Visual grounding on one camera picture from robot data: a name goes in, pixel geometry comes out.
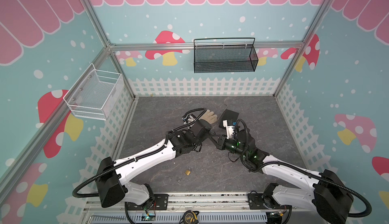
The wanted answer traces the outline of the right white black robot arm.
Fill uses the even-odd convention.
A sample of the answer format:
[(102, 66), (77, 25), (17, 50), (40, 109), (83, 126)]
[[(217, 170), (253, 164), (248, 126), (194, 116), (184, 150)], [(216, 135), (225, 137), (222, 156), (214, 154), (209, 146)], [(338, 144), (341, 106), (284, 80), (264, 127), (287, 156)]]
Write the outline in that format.
[(334, 172), (300, 168), (260, 150), (241, 119), (224, 120), (222, 124), (226, 134), (215, 142), (218, 149), (236, 154), (249, 172), (274, 176), (294, 186), (269, 184), (262, 194), (268, 209), (277, 205), (300, 207), (316, 211), (330, 224), (344, 224), (347, 218), (364, 218), (371, 214), (369, 201), (346, 187)]

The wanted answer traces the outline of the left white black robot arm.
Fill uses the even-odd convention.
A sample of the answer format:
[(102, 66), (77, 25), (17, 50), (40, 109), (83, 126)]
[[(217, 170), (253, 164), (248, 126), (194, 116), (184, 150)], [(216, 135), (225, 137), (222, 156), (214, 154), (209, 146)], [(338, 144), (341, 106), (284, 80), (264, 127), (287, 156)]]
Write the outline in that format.
[(113, 160), (107, 157), (100, 162), (96, 175), (80, 183), (72, 192), (75, 198), (98, 197), (101, 207), (108, 208), (122, 201), (149, 207), (155, 200), (148, 184), (136, 184), (132, 179), (154, 166), (191, 152), (200, 152), (202, 143), (212, 133), (217, 115), (205, 108), (184, 114), (184, 125), (165, 133), (156, 145), (132, 156)]

